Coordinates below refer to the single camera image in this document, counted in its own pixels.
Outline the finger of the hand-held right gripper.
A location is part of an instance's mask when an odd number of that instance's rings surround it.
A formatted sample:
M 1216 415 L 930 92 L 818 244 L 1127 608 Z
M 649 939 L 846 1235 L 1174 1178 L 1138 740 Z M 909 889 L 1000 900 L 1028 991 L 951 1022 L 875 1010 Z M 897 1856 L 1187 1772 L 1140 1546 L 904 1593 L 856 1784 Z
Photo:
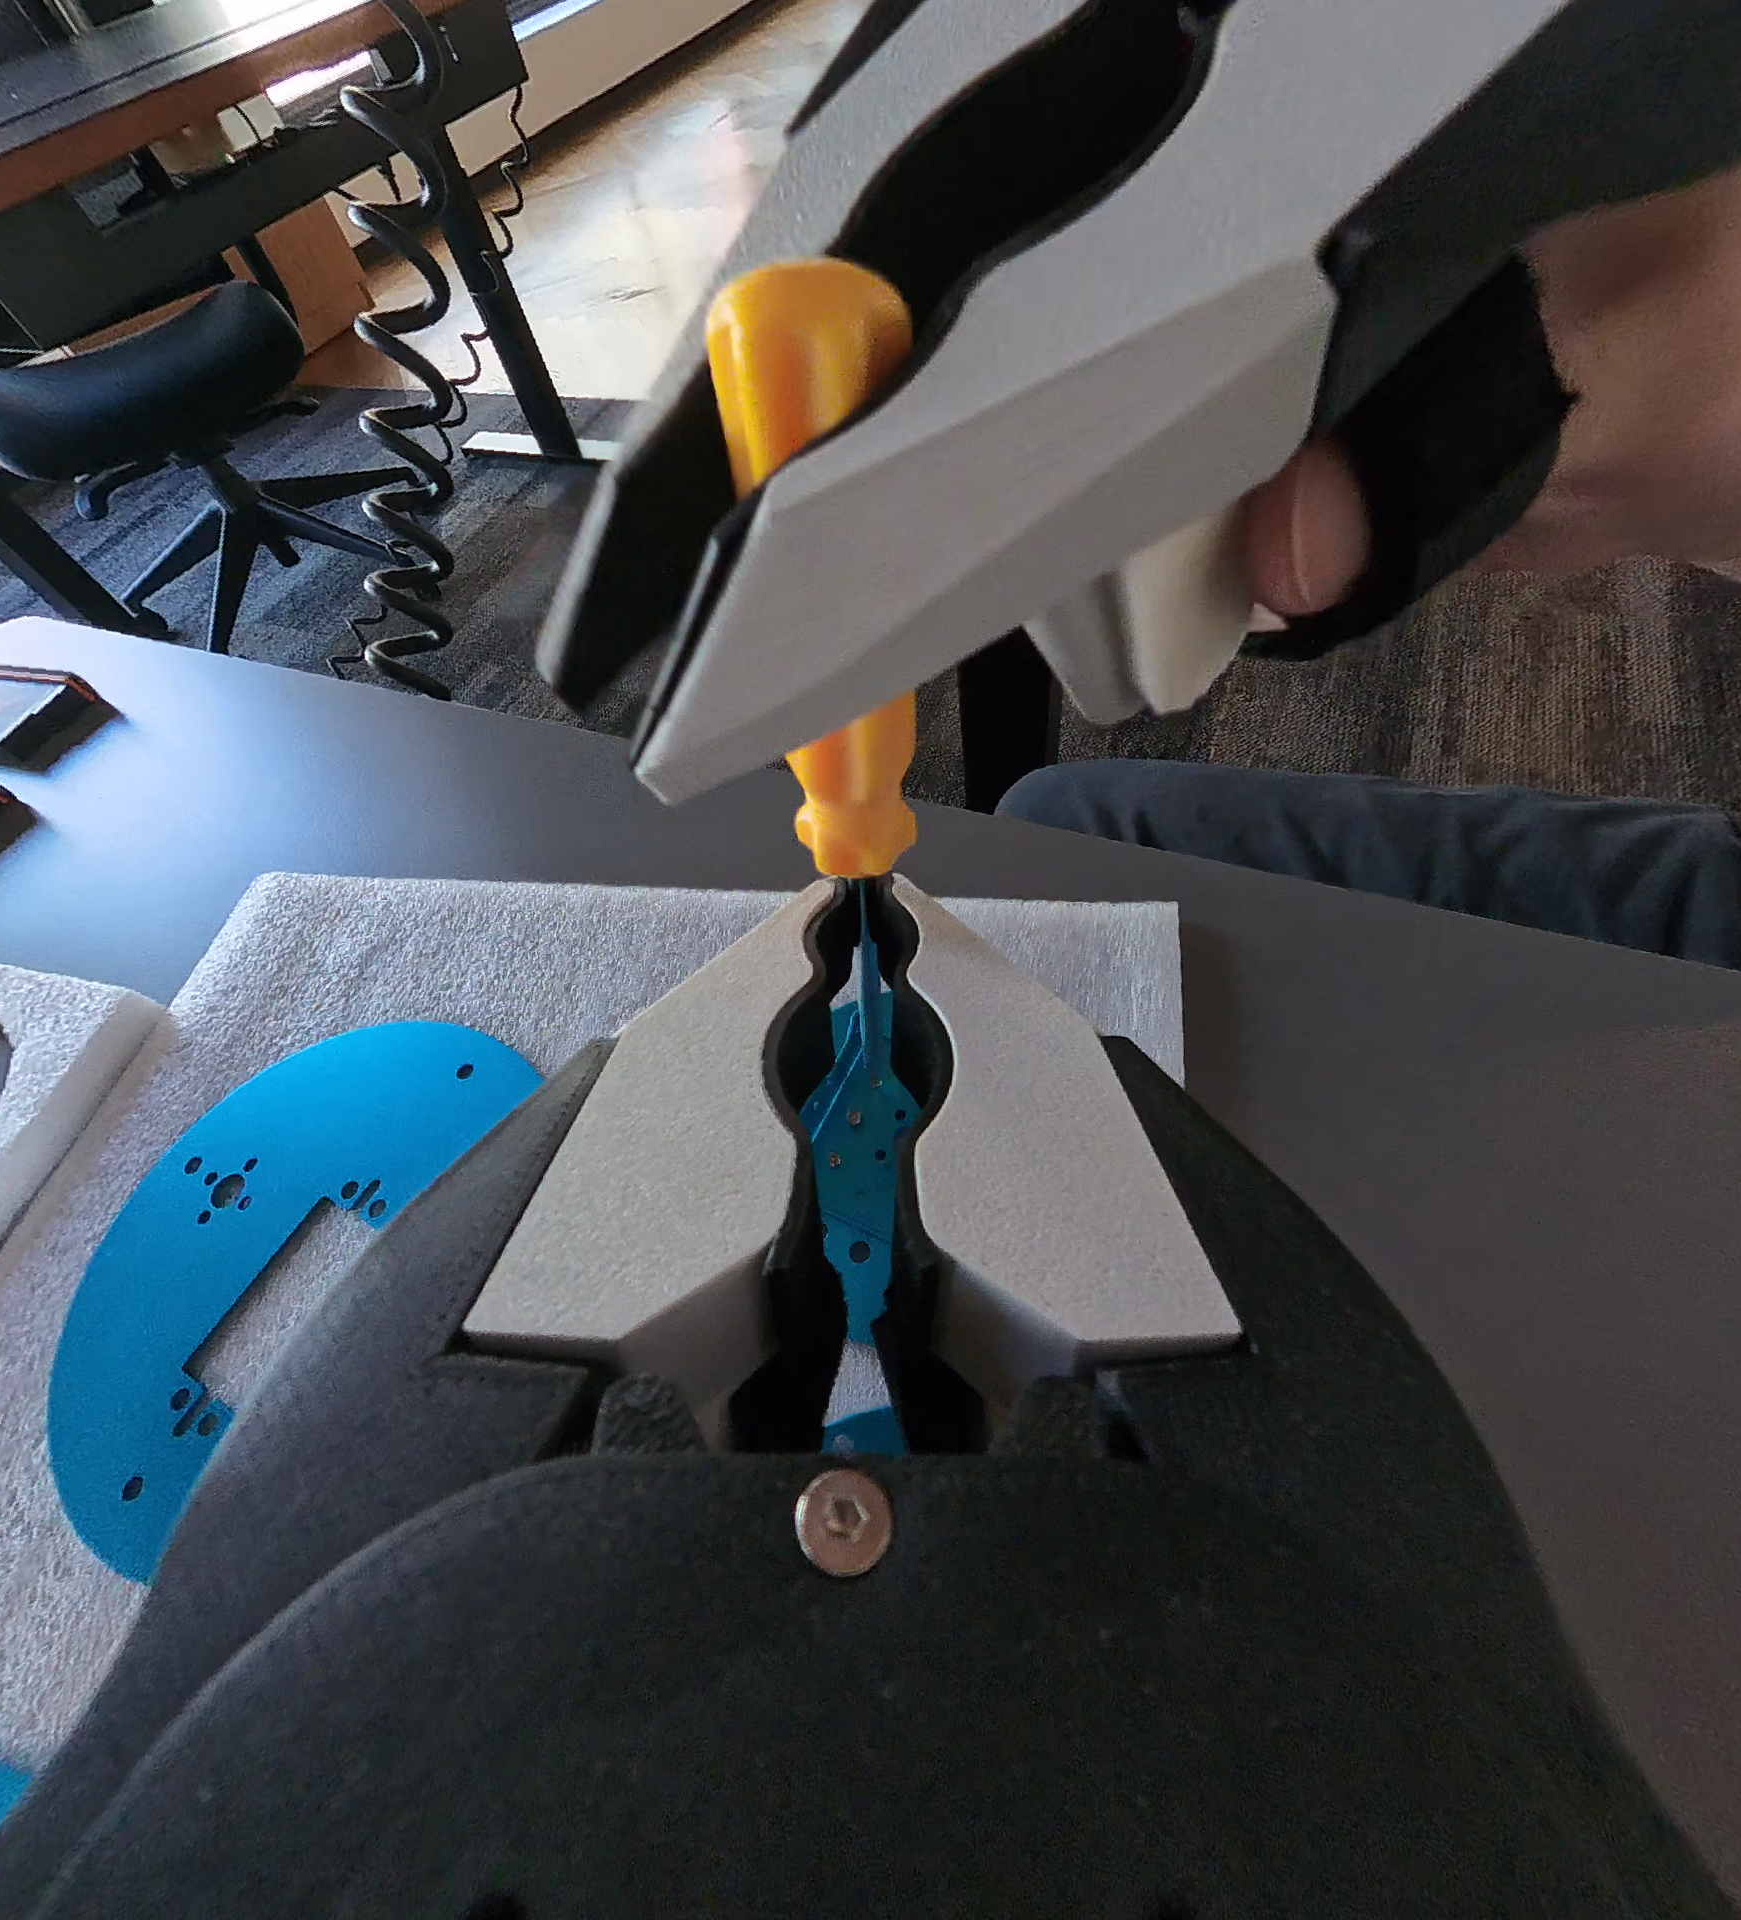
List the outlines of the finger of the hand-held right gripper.
M 1432 220 L 1321 254 L 1562 4 L 1238 4 L 1135 174 L 987 273 L 873 413 L 765 485 L 636 750 L 666 804 L 876 709 L 1282 469 L 1484 276 Z
M 1205 77 L 1205 7 L 875 4 L 786 133 L 712 281 L 835 256 L 889 281 L 926 354 L 979 276 L 1120 185 Z M 736 495 L 707 308 L 632 415 L 573 542 L 540 670 L 590 709 L 679 625 Z

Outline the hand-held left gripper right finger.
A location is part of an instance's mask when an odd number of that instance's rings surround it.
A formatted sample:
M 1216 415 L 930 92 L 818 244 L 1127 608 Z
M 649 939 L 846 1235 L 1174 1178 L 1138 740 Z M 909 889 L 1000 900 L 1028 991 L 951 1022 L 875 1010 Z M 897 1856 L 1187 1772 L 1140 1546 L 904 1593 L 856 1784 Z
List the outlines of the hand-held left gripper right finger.
M 883 891 L 897 1151 L 883 1368 L 913 1454 L 1033 1381 L 1233 1349 L 1235 1309 L 1094 1026 L 906 881 Z

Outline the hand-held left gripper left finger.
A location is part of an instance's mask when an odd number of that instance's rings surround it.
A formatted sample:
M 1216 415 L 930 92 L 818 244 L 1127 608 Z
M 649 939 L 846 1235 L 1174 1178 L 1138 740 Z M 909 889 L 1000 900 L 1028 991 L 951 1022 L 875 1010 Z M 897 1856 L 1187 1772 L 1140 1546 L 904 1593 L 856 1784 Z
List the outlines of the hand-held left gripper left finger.
M 670 1383 L 729 1442 L 814 1452 L 840 1349 L 791 1018 L 828 1068 L 820 881 L 655 1000 L 606 1051 L 460 1327 L 481 1353 Z

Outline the blue perforated mounting disc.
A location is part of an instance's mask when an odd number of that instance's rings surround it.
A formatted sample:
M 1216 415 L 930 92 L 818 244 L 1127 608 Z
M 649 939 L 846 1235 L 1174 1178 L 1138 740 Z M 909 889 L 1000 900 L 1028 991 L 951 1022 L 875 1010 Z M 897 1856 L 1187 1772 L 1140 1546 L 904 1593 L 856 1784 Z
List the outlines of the blue perforated mounting disc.
M 835 1067 L 798 1118 L 810 1140 L 824 1250 L 849 1313 L 849 1340 L 873 1346 L 890 1280 L 898 1143 L 918 1100 L 892 1068 L 870 1072 L 855 996 L 832 1007 Z

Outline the yellow handled screwdriver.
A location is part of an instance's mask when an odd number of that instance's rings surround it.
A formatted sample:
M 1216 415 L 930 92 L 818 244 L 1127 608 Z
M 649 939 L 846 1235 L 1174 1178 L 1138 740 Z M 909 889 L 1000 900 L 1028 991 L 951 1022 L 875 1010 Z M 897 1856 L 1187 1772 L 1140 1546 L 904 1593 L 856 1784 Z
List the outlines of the yellow handled screwdriver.
M 704 334 L 741 500 L 878 396 L 913 345 L 901 294 L 826 256 L 739 276 Z M 917 698 L 904 693 L 786 757 L 802 789 L 794 829 L 822 877 L 884 881 L 914 844 L 902 791 L 914 753 Z

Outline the blue metal bracket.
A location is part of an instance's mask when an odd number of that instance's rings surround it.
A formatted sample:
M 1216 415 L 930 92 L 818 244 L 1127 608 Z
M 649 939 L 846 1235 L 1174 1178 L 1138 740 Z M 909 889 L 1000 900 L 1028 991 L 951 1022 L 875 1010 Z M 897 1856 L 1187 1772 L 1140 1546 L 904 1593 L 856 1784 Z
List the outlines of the blue metal bracket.
M 873 878 L 851 884 L 858 909 L 856 1015 L 863 1072 L 873 1089 L 889 1080 L 889 1022 L 883 1008 L 883 889 Z

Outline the person's right hand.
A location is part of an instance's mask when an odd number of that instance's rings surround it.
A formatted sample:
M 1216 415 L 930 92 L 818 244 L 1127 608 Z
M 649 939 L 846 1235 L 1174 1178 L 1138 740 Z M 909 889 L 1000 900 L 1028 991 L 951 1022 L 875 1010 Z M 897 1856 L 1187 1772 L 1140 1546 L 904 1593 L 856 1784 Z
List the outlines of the person's right hand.
M 1467 571 L 1660 558 L 1741 584 L 1741 166 L 1566 220 L 1528 260 L 1578 406 L 1544 493 Z

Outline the white foam sheet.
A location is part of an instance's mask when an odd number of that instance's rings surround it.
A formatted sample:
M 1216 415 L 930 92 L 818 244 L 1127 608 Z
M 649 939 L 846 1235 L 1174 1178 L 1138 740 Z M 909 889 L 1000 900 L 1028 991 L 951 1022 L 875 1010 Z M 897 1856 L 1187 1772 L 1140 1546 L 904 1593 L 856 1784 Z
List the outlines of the white foam sheet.
M 285 1056 L 396 1021 L 465 1025 L 550 1079 L 786 904 L 780 892 L 261 877 L 0 1249 L 0 1767 L 39 1775 L 147 1591 L 62 1513 L 47 1399 L 97 1244 L 163 1152 Z

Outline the dark pants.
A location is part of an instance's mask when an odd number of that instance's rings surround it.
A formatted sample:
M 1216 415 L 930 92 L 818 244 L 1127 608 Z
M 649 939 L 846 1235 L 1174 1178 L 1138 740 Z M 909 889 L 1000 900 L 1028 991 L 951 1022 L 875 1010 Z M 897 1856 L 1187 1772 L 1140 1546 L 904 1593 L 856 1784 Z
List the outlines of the dark pants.
M 998 813 L 1741 971 L 1741 829 L 1700 804 L 1144 758 L 1042 769 Z

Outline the blue disc with rectangular cutout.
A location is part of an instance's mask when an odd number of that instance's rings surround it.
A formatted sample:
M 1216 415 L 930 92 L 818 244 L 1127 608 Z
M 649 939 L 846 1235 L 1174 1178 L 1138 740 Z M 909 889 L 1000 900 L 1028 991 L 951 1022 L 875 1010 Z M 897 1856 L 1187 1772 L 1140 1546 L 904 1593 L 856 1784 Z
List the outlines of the blue disc with rectangular cutout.
M 540 1083 L 470 1026 L 378 1022 L 261 1070 L 150 1166 L 87 1266 L 49 1383 L 61 1504 L 105 1567 L 153 1581 L 235 1417 L 193 1359 L 315 1206 L 378 1229 Z

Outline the small brown cardboard box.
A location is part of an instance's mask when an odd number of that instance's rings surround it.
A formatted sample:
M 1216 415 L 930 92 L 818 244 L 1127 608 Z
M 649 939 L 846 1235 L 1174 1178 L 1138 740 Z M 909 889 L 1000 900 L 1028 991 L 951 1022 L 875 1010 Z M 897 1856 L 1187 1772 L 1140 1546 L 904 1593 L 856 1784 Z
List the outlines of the small brown cardboard box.
M 347 232 L 330 205 L 318 199 L 259 234 L 312 354 L 348 339 L 359 315 L 371 307 L 367 279 Z

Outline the black saddle stool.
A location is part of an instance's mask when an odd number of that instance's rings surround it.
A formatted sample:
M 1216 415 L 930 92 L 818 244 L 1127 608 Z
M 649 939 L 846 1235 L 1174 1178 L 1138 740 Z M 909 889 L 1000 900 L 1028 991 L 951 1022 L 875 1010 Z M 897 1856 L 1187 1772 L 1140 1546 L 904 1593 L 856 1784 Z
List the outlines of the black saddle stool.
M 298 562 L 298 545 L 395 564 L 395 550 L 311 509 L 373 493 L 400 469 L 256 485 L 229 465 L 233 443 L 274 415 L 306 346 L 280 300 L 235 279 L 160 325 L 110 346 L 0 369 L 0 466 L 43 483 L 76 483 L 76 509 L 98 518 L 117 486 L 166 465 L 195 469 L 212 505 L 123 596 L 141 615 L 150 595 L 214 561 L 210 650 L 226 653 L 259 550 Z

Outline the black desk leg frame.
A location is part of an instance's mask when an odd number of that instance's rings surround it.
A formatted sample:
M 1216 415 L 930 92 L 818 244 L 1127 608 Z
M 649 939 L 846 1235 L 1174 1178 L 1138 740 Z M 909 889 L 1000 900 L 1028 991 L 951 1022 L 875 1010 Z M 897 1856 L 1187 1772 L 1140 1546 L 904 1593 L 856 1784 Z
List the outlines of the black desk leg frame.
M 1025 631 L 956 669 L 964 801 L 995 813 L 1009 789 L 1061 753 L 1063 691 Z

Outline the white foam frame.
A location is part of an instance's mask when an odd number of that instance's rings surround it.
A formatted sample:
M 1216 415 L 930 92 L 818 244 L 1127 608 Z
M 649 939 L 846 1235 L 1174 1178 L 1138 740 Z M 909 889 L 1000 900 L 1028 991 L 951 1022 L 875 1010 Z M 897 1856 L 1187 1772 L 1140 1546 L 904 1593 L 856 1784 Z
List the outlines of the white foam frame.
M 123 987 L 0 966 L 0 1243 L 150 1036 L 160 1004 Z

